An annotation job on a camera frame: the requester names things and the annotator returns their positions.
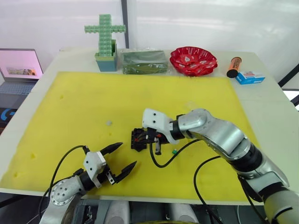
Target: white table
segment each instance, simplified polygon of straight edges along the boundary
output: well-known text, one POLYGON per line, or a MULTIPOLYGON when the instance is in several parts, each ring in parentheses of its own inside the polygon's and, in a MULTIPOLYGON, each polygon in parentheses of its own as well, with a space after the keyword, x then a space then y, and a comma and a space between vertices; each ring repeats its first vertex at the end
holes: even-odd
MULTIPOLYGON (((37 82, 2 135, 0 135, 0 178, 6 172, 30 119, 55 79, 57 72, 99 72, 99 68, 94 60, 95 52, 96 49, 63 49, 53 60, 43 77, 37 82)), ((165 51, 167 57, 169 57, 170 52, 170 50, 165 51)), ((286 174, 291 185, 290 188, 299 192, 299 113, 291 102, 289 102, 255 53, 212 51, 212 54, 218 60, 218 68, 212 74, 207 75, 208 77, 226 77, 230 60, 235 56, 242 58, 241 70, 260 71, 266 76, 266 79, 260 84, 240 85, 235 79, 231 79, 231 83, 260 143, 261 150, 286 174)), ((122 73, 120 66, 117 73, 122 73)), ((181 74, 177 73, 170 66, 168 75, 181 74)), ((13 189, 0 189, 0 192, 42 195, 42 192, 13 189)), ((190 200, 163 200, 154 198, 126 198, 126 200, 195 203, 195 201, 190 200)), ((235 204, 232 202, 215 201, 209 203, 235 204)))

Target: black cable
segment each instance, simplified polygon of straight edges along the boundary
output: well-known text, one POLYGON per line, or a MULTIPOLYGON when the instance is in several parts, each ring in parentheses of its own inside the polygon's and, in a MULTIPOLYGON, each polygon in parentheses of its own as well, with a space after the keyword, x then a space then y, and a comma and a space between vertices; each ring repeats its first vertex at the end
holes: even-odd
POLYGON ((197 141, 200 141, 199 139, 196 139, 196 140, 193 140, 193 141, 190 141, 189 143, 187 143, 186 145, 184 145, 183 147, 180 148, 180 150, 178 150, 177 153, 175 153, 164 165, 160 165, 156 159, 155 159, 155 156, 154 156, 154 153, 153 153, 153 145, 152 143, 149 144, 149 152, 150 152, 150 156, 151 156, 151 159, 153 160, 154 164, 159 167, 159 168, 164 168, 164 167, 167 167, 171 161, 174 160, 174 158, 176 158, 186 147, 188 147, 189 145, 193 144, 194 142, 197 142, 197 141))
POLYGON ((211 224, 214 224, 213 216, 210 213, 209 213, 209 217, 210 217, 211 224))
MULTIPOLYGON (((65 180, 65 179, 70 179, 72 176, 68 176, 66 178, 63 178, 59 181, 56 181, 55 183, 53 183, 53 185, 55 186, 57 183, 59 183, 60 181, 62 180, 65 180)), ((39 216, 39 219, 41 220, 42 218, 42 204, 43 204, 43 200, 44 198, 46 197, 47 193, 48 193, 49 189, 46 190, 46 192, 44 193, 44 195, 42 196, 41 200, 39 201, 39 204, 38 204, 38 216, 39 216)))
POLYGON ((59 169, 61 163, 63 162, 63 160, 66 158, 66 156, 67 156, 69 153, 71 153, 72 151, 74 151, 74 150, 77 149, 77 148, 82 148, 82 149, 84 150, 84 152, 85 152, 85 146, 82 146, 82 145, 80 145, 80 146, 75 146, 75 147, 71 148, 69 151, 67 151, 66 154, 64 154, 64 156, 63 156, 63 157, 61 158, 61 160, 59 161, 59 163, 58 163, 58 165, 57 165, 57 167, 56 167, 56 169, 55 169, 55 171, 54 171, 54 174, 53 174, 53 176, 52 176, 52 180, 51 180, 51 183, 50 183, 50 186, 49 186, 49 189, 48 189, 48 202, 49 202, 49 203, 50 203, 50 194, 51 194, 51 191, 52 191, 53 182, 54 182, 54 180, 55 180, 57 171, 58 171, 58 169, 59 169))
POLYGON ((247 200, 249 201, 249 203, 250 203, 252 209, 253 209, 254 212, 257 214, 257 216, 260 218, 260 220, 262 221, 262 223, 264 223, 264 224, 269 224, 269 222, 266 221, 266 220, 262 217, 262 215, 258 212, 258 210, 256 209, 256 207, 255 207, 254 204, 252 203, 252 200, 251 200, 251 198, 249 197, 249 195, 248 195, 246 189, 243 187, 242 184, 241 184, 241 186, 242 186, 242 189, 243 189, 243 191, 244 191, 244 193, 245 193, 245 196, 247 197, 247 200))
POLYGON ((218 216, 213 212, 213 210, 207 205, 207 203, 205 202, 205 200, 202 198, 202 196, 200 195, 199 191, 198 191, 198 188, 197 188, 197 184, 196 184, 196 176, 197 176, 197 173, 199 171, 199 169, 205 165, 207 162, 209 161, 212 161, 212 160, 215 160, 215 159, 218 159, 220 158, 220 156, 215 156, 215 157, 212 157, 204 162, 202 162, 196 169, 195 173, 194 173, 194 177, 193 177, 193 184, 194 184, 194 188, 195 188, 195 191, 197 193, 197 196, 199 197, 200 201, 202 202, 202 204, 204 205, 205 209, 208 211, 209 215, 210 216, 213 216, 216 221, 219 223, 219 224, 223 224, 223 222, 218 218, 218 216))

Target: green cross toy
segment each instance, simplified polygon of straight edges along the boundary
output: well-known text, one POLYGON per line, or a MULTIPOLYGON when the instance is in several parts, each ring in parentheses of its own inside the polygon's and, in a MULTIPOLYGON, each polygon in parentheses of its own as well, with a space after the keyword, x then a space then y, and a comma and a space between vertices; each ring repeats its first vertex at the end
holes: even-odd
POLYGON ((111 15, 104 14, 99 15, 98 26, 85 26, 84 30, 86 33, 99 33, 99 52, 100 57, 111 57, 113 56, 113 43, 112 33, 126 32, 124 25, 111 25, 111 15))

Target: orange tube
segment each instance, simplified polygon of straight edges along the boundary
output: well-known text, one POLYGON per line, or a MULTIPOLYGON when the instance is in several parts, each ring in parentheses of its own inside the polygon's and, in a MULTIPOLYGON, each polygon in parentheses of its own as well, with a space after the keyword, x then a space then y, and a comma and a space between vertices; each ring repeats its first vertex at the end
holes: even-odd
POLYGON ((236 78, 239 72, 242 59, 240 57, 234 57, 230 63, 228 71, 226 73, 227 77, 236 78))

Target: yellow foam mat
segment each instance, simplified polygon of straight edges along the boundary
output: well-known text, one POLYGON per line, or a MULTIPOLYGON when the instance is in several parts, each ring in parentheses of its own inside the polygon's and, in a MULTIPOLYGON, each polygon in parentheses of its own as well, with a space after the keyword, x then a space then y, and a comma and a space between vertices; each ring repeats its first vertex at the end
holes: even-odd
MULTIPOLYGON (((186 148, 168 167, 157 168, 148 149, 137 152, 130 148, 131 131, 141 127, 145 108, 174 119, 192 109, 205 108, 213 116, 236 124, 257 145, 227 78, 61 72, 30 121, 0 187, 45 191, 57 163, 73 146, 83 144, 98 151, 122 141, 124 144, 106 155, 106 160, 116 174, 133 161, 137 161, 135 168, 122 182, 113 186, 105 183, 89 194, 198 199, 194 171, 215 152, 200 141, 186 148)), ((156 156, 158 162, 165 163, 173 149, 188 141, 162 145, 162 155, 156 156)), ((84 157, 81 149, 67 156, 57 180, 83 168, 84 157)), ((223 159, 200 170, 198 187, 206 200, 246 200, 235 171, 223 159)))

